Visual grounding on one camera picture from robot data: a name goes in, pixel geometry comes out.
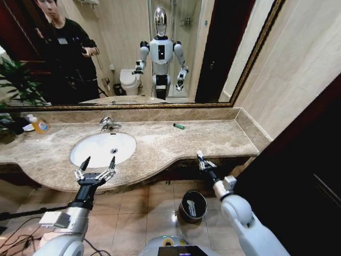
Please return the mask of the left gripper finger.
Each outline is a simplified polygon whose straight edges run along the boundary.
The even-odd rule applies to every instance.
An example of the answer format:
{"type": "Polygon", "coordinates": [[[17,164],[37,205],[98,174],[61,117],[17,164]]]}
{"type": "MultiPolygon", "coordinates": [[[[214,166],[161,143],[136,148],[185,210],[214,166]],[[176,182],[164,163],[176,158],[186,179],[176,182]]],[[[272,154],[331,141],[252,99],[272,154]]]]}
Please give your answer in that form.
{"type": "Polygon", "coordinates": [[[98,175],[98,180],[108,181],[110,180],[115,174],[115,166],[116,166],[116,157],[114,156],[109,164],[109,167],[103,171],[101,174],[98,175]]]}
{"type": "Polygon", "coordinates": [[[83,172],[87,169],[87,166],[90,162],[90,159],[91,159],[91,157],[89,156],[87,159],[85,159],[81,163],[81,165],[78,169],[74,170],[74,175],[75,175],[77,181],[85,179],[83,172]]]}

